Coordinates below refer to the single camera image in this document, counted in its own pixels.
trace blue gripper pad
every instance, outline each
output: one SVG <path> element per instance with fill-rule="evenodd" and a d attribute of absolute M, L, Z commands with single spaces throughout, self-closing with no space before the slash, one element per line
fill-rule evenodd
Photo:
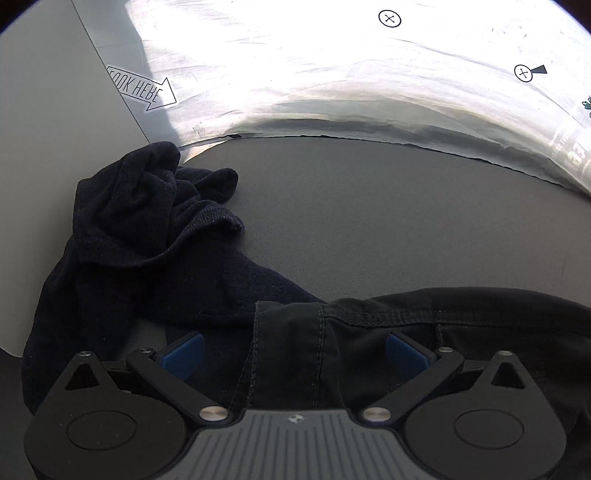
<path fill-rule="evenodd" d="M 386 340 L 386 358 L 407 382 L 437 361 L 437 355 L 403 333 L 391 333 Z"/>
<path fill-rule="evenodd" d="M 191 332 L 156 353 L 154 361 L 181 380 L 187 380 L 205 355 L 205 338 Z"/>

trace black triangle marker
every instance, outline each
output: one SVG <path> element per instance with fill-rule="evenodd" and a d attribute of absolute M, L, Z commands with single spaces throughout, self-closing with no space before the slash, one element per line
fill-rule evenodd
<path fill-rule="evenodd" d="M 548 71 L 546 71 L 546 67 L 541 65 L 539 67 L 536 67 L 534 69 L 531 69 L 531 73 L 548 73 Z"/>

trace black jeans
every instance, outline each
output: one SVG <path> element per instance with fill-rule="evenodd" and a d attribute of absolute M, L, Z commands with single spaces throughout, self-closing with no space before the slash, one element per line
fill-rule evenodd
<path fill-rule="evenodd" d="M 252 331 L 232 344 L 226 337 L 234 355 L 218 372 L 239 372 L 233 393 L 217 387 L 220 376 L 196 387 L 232 410 L 359 410 L 401 384 L 385 357 L 389 332 L 431 350 L 452 347 L 466 359 L 513 351 L 568 436 L 553 480 L 591 478 L 591 309 L 530 291 L 434 288 L 327 304 L 260 301 Z"/>

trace black fabric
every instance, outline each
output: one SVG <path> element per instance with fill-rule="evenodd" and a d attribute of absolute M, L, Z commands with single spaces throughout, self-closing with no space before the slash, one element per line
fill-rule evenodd
<path fill-rule="evenodd" d="M 231 247 L 243 224 L 220 203 L 233 195 L 237 173 L 179 167 L 179 160 L 174 144 L 159 142 L 79 183 L 73 235 L 43 285 L 22 357 L 23 396 L 32 413 L 76 352 L 91 350 L 112 360 L 147 304 L 151 320 L 186 324 L 198 318 L 202 301 L 205 310 L 217 312 L 211 322 L 223 326 L 232 324 L 224 321 L 229 311 L 235 323 L 244 323 L 255 298 L 318 300 Z M 215 241 L 199 243 L 207 238 Z M 179 255 L 188 242 L 189 256 Z M 200 295 L 193 294 L 197 301 L 179 301 L 187 290 L 181 286 L 172 294 L 163 284 L 171 278 L 176 286 L 183 280 L 188 288 L 199 285 Z"/>
<path fill-rule="evenodd" d="M 488 361 L 513 351 L 568 438 L 551 480 L 591 478 L 591 309 L 502 288 L 434 288 L 327 304 L 258 304 L 250 353 L 227 407 L 359 411 L 401 385 L 385 340 Z"/>

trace screw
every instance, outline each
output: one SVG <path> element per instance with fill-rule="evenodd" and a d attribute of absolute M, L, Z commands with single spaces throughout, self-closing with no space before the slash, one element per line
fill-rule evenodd
<path fill-rule="evenodd" d="M 199 416 L 206 421 L 220 421 L 228 417 L 228 411 L 224 407 L 211 405 L 210 407 L 202 408 Z"/>
<path fill-rule="evenodd" d="M 370 407 L 363 411 L 363 418 L 373 423 L 387 421 L 392 418 L 392 414 L 387 408 L 383 407 Z"/>

